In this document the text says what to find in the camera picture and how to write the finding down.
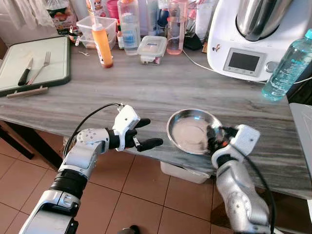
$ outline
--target knife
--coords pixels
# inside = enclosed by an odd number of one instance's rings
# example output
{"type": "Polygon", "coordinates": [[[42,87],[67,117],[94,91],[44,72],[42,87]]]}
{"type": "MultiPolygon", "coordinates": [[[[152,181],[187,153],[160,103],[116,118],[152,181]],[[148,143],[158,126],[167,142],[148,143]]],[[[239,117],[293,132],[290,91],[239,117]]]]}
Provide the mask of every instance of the knife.
{"type": "Polygon", "coordinates": [[[31,69],[31,66],[33,65],[33,61],[34,59],[31,58],[29,60],[29,63],[28,63],[28,66],[26,67],[25,71],[23,72],[23,75],[21,75],[20,79],[19,79],[19,82],[18,82],[18,85],[19,86],[22,86],[22,85],[25,85],[26,84],[26,81],[27,81],[27,76],[28,76],[28,73],[31,69]]]}

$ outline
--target display screen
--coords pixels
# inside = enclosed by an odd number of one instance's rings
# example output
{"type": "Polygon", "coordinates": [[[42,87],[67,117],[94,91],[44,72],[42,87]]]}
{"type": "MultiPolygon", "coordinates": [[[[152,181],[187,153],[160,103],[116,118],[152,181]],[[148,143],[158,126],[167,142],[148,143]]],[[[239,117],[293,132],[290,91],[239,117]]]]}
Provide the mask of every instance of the display screen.
{"type": "Polygon", "coordinates": [[[233,52],[229,67],[255,71],[260,57],[233,52]]]}

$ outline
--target fork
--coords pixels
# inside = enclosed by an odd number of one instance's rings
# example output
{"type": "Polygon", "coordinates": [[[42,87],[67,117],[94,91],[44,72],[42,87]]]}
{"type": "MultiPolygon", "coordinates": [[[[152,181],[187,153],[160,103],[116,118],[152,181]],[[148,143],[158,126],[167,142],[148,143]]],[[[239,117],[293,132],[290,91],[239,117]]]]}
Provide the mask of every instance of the fork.
{"type": "Polygon", "coordinates": [[[42,71],[44,67],[50,64],[50,58],[51,58],[51,51],[47,51],[45,53],[44,63],[43,66],[39,69],[39,71],[28,81],[27,85],[31,85],[36,77],[39,75],[39,73],[42,71]]]}

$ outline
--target black cable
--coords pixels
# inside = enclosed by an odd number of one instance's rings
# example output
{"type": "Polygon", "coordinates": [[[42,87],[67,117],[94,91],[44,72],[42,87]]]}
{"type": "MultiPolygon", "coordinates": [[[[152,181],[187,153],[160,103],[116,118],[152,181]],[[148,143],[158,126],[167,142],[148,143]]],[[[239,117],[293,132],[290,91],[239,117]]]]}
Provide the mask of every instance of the black cable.
{"type": "Polygon", "coordinates": [[[259,171],[257,166],[254,164],[254,162],[249,157],[247,157],[243,152],[241,152],[236,146],[232,145],[230,142],[229,142],[229,144],[248,161],[248,163],[250,164],[252,169],[258,174],[258,176],[259,176],[263,186],[268,191],[269,197],[270,197],[270,200],[271,200],[271,204],[272,204],[272,208],[271,208],[272,217],[271,217],[271,227],[270,227],[270,229],[271,229],[271,234],[274,234],[274,226],[275,226],[275,220],[276,220],[276,204],[275,204],[275,201],[274,201],[274,198],[273,198],[273,194],[272,194],[272,192],[271,192],[271,190],[270,190],[270,188],[269,188],[265,178],[263,177],[262,173],[259,171]]]}
{"type": "Polygon", "coordinates": [[[90,114],[88,114],[88,115],[80,122],[80,124],[76,127],[76,129],[74,130],[74,132],[73,132],[73,134],[71,135],[71,137],[68,139],[68,141],[67,141],[67,143],[66,143],[66,145],[65,145],[64,151],[63,151],[63,160],[64,160],[64,157],[65,157],[65,156],[67,155],[67,153],[68,153],[68,149],[69,149],[69,147],[70,147],[70,145],[71,145],[71,143],[72,143],[72,141],[73,141],[75,135],[79,132],[79,128],[84,124],[84,122],[85,122],[88,118],[90,118],[92,115],[94,115],[96,112],[98,112],[98,111],[100,111],[100,110],[102,110],[102,109],[104,109],[104,108],[106,108],[106,107],[109,107],[109,106],[118,106],[118,107],[120,107],[121,104],[116,103],[116,102],[111,102],[111,103],[108,103],[108,104],[106,104],[106,105],[104,105],[104,106],[101,106],[100,108],[98,108],[98,109],[96,109],[95,111],[93,111],[93,112],[91,112],[90,114]]]}

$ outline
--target stainless steel jug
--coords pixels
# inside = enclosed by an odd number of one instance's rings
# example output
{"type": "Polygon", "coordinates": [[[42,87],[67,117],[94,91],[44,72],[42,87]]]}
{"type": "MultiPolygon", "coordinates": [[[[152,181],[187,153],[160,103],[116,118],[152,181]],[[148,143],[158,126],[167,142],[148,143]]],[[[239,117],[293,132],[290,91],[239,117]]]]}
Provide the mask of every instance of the stainless steel jug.
{"type": "Polygon", "coordinates": [[[250,41],[270,35],[279,26],[293,0],[241,0],[236,24],[250,41]]]}

